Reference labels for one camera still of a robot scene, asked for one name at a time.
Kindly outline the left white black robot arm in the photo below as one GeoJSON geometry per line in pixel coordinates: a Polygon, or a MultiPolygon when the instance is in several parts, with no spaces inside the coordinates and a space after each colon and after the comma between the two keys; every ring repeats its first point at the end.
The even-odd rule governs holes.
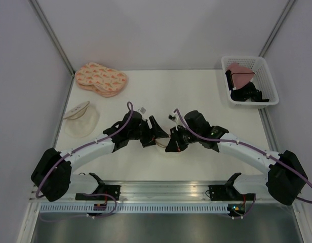
{"type": "Polygon", "coordinates": [[[75,200],[105,200],[108,195],[118,199],[118,186],[108,186],[95,173],[76,175],[75,170],[118,151],[129,141],[138,140],[142,147],[149,147],[156,145],[157,139],[168,137],[153,116],[145,120],[137,111],[128,112],[122,121],[116,122],[87,144],[64,151],[47,149],[30,178],[50,202],[67,195],[74,195],[75,200]]]}

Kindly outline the white round mesh laundry bag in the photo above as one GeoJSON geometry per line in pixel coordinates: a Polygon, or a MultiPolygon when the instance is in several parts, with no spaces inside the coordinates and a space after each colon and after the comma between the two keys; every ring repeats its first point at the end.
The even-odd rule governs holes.
{"type": "Polygon", "coordinates": [[[180,156],[179,152],[165,152],[165,149],[169,141],[170,137],[155,139],[155,148],[157,149],[158,153],[166,157],[179,157],[180,156]]]}

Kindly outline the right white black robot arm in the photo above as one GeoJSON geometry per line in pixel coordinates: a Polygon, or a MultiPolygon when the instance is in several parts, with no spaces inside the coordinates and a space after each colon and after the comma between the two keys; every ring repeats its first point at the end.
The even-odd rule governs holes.
{"type": "Polygon", "coordinates": [[[286,206],[298,199],[308,177],[293,152],[279,153],[248,144],[223,127],[211,126],[197,110],[184,117],[175,110],[168,118],[175,127],[170,130],[166,152],[183,152],[190,144],[200,143],[205,149],[235,157],[260,172],[259,175],[234,173],[223,186],[229,199],[268,194],[286,206]]]}

